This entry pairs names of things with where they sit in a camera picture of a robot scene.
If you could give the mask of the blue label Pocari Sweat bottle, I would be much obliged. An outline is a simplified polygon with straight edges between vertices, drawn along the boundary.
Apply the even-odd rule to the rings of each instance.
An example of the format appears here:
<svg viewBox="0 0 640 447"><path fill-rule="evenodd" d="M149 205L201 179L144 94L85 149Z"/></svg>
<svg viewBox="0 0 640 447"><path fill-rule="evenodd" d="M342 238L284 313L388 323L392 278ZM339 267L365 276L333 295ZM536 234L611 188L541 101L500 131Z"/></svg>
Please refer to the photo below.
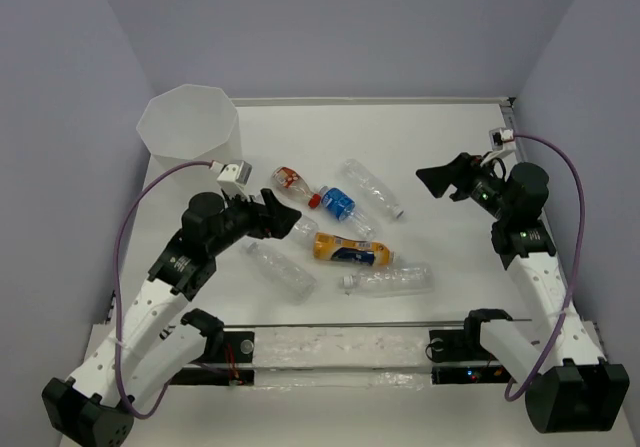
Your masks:
<svg viewBox="0 0 640 447"><path fill-rule="evenodd" d="M345 192L336 187L323 186L319 195L322 207L333 219L362 240L371 241L375 238L377 230L374 222Z"/></svg>

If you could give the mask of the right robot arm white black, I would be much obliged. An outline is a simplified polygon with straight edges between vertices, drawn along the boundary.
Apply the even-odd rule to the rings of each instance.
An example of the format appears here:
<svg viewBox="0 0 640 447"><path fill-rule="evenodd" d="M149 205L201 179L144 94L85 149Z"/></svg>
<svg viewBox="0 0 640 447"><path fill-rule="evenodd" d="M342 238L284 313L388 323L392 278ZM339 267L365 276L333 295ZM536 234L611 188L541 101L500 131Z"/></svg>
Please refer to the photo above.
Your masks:
<svg viewBox="0 0 640 447"><path fill-rule="evenodd" d="M477 309L465 319L462 351L490 354L510 374L505 398L523 399L540 433L609 431L630 386L626 369L609 363L584 329L542 209L547 173L520 162L500 178L481 156L459 154L450 163L419 169L417 177L436 198L449 189L453 201L473 200L494 218L495 253L529 309L535 340L525 337L500 309Z"/></svg>

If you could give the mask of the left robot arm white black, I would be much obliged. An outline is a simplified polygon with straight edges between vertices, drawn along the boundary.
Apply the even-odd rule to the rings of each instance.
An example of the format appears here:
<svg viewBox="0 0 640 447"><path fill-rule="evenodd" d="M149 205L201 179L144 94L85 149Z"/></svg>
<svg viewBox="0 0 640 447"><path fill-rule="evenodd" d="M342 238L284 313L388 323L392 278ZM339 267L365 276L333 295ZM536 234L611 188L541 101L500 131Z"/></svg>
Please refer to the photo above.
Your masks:
<svg viewBox="0 0 640 447"><path fill-rule="evenodd" d="M119 446L145 406L155 408L187 364L221 350L224 324L189 303L217 270L216 258L245 236L282 239L301 214L269 189L259 202L205 192L189 201L123 319L67 379L42 398L54 429L81 446Z"/></svg>

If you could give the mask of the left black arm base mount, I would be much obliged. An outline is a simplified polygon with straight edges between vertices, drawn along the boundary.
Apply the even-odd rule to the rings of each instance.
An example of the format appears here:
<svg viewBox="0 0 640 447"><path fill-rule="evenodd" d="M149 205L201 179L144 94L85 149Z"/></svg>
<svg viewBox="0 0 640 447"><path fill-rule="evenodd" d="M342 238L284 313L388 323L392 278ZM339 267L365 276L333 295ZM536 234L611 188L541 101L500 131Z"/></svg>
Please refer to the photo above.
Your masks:
<svg viewBox="0 0 640 447"><path fill-rule="evenodd" d="M175 386L253 386L255 349L253 331L226 331L220 340L208 340L203 354L174 375Z"/></svg>

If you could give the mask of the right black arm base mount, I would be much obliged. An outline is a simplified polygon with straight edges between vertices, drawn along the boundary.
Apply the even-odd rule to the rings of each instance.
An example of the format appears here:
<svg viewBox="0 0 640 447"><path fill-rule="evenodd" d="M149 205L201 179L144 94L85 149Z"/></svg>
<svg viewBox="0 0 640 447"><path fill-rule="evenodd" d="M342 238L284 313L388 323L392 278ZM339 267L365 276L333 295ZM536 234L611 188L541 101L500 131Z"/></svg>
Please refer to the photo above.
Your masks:
<svg viewBox="0 0 640 447"><path fill-rule="evenodd" d="M431 329L425 355L434 385L506 384L511 379L495 357L466 343L462 329Z"/></svg>

